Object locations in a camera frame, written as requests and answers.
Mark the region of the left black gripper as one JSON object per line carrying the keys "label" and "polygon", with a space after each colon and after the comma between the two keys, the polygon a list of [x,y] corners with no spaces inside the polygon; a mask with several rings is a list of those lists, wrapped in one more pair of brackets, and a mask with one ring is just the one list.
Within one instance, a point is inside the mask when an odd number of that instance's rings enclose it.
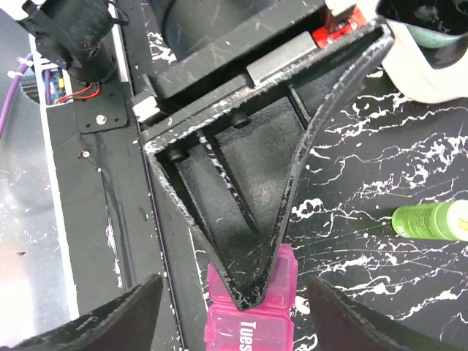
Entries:
{"label": "left black gripper", "polygon": [[151,1],[177,63],[150,78],[162,118],[141,132],[147,143],[169,130],[177,112],[242,75],[254,61],[323,25],[324,1]]}

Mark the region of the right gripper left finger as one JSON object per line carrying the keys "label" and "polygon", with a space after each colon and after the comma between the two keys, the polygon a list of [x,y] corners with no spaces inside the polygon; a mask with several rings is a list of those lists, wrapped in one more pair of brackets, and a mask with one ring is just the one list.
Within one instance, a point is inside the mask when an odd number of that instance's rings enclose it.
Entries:
{"label": "right gripper left finger", "polygon": [[53,330],[26,339],[14,350],[150,350],[163,281],[151,274],[119,297]]}

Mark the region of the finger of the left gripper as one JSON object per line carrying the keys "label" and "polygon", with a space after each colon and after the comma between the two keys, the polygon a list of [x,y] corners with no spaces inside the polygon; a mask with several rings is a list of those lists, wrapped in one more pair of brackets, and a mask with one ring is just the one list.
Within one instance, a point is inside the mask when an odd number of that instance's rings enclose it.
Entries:
{"label": "finger of the left gripper", "polygon": [[265,300],[307,154],[393,42],[384,23],[324,47],[303,32],[143,133],[237,309]]}

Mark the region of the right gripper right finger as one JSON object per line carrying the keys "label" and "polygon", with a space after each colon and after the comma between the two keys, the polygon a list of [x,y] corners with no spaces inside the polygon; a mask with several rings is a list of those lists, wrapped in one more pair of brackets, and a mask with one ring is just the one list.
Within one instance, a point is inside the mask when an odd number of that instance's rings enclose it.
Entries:
{"label": "right gripper right finger", "polygon": [[461,350],[404,326],[310,276],[310,315],[322,350]]}

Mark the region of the pink weekly pill organizer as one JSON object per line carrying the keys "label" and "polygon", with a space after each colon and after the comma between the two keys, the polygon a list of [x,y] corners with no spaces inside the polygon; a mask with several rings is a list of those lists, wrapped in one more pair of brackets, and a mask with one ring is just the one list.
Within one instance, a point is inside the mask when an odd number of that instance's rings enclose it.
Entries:
{"label": "pink weekly pill organizer", "polygon": [[208,265],[208,309],[204,330],[207,350],[291,350],[298,261],[293,248],[282,244],[265,300],[245,312],[233,304],[213,264]]}

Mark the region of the green pill bottle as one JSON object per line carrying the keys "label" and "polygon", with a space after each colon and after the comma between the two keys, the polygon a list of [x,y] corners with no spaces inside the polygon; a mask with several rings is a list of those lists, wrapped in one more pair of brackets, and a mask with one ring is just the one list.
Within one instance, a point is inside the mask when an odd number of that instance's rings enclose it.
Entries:
{"label": "green pill bottle", "polygon": [[392,214],[392,228],[403,238],[456,241],[448,219],[452,204],[454,201],[399,207]]}

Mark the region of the green pill bottle cap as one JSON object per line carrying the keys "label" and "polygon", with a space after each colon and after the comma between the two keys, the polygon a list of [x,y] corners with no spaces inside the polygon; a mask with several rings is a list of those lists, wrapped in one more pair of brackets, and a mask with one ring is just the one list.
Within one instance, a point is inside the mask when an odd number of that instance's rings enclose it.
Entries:
{"label": "green pill bottle cap", "polygon": [[467,200],[456,200],[450,204],[447,212],[450,233],[460,241],[467,241]]}

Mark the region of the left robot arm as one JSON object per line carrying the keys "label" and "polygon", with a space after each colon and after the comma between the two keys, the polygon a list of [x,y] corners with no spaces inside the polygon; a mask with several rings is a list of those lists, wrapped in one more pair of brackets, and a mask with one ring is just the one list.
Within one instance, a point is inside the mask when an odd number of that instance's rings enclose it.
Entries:
{"label": "left robot arm", "polygon": [[181,299],[189,235],[237,309],[268,300],[309,151],[393,45],[385,20],[340,1],[20,8],[78,91],[44,126],[80,309],[85,278],[125,289],[162,267]]}

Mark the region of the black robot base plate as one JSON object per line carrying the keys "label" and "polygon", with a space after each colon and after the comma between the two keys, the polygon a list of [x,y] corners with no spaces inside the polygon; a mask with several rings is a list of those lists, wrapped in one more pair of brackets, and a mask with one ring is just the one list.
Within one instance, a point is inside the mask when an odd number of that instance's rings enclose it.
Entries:
{"label": "black robot base plate", "polygon": [[88,102],[48,108],[44,123],[71,312],[86,314],[157,273],[151,349],[204,350],[205,256],[149,173],[130,107],[143,75],[165,71],[174,55],[148,1],[119,6],[130,22],[105,40],[118,61],[112,81]]}

